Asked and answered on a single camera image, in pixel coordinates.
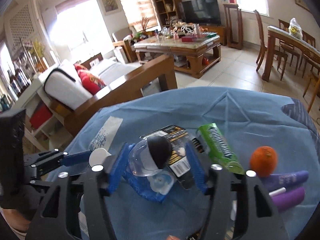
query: black product package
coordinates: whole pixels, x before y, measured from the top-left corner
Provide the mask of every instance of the black product package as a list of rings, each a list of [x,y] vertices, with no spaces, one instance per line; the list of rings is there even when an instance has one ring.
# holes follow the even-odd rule
[[[184,189],[190,189],[194,185],[193,175],[186,157],[185,145],[190,140],[188,132],[176,125],[169,125],[159,130],[141,136],[141,139],[150,136],[164,136],[172,144],[172,155],[168,166],[176,175],[178,181]]]

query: black robotic device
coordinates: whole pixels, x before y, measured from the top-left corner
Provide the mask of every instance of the black robotic device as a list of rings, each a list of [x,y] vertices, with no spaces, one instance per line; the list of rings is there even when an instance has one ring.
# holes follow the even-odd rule
[[[26,240],[81,239],[78,213],[84,195],[90,239],[116,240],[104,197],[111,195],[111,188],[120,180],[121,173],[114,174],[112,168],[121,163],[119,158],[127,158],[128,145],[124,144],[119,154],[108,157],[103,165],[96,165],[83,174],[70,176],[61,172],[54,182],[41,181],[42,175],[61,165],[87,161],[91,152],[69,155],[53,150],[23,156],[24,119],[25,110],[0,115],[0,206],[17,209],[31,220]],[[230,220],[231,192],[237,195],[233,239],[288,239],[276,207],[254,172],[230,173],[212,164],[192,141],[187,143],[186,152],[196,184],[204,185],[204,194],[210,195],[210,207],[199,240],[224,239]],[[194,163],[202,166],[201,172]],[[3,239],[18,239],[1,215],[0,230]]]

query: flat screen tv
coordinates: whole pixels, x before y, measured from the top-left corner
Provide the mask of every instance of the flat screen tv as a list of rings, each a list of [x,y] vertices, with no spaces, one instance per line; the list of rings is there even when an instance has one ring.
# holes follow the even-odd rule
[[[217,0],[193,0],[179,3],[182,19],[187,23],[221,25]]]

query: orange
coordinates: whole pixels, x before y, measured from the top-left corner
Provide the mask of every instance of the orange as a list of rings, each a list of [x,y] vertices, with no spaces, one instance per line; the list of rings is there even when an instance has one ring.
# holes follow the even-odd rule
[[[268,177],[276,168],[278,155],[269,146],[257,148],[250,158],[250,169],[255,171],[259,177]]]

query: window blind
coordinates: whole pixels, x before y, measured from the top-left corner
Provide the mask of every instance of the window blind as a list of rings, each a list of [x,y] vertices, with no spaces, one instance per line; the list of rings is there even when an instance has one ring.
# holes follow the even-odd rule
[[[87,1],[90,0],[66,0],[56,6],[57,14]]]
[[[120,0],[129,26],[134,26],[141,31],[140,21],[142,17],[149,19],[147,28],[158,25],[155,9],[152,0]]]

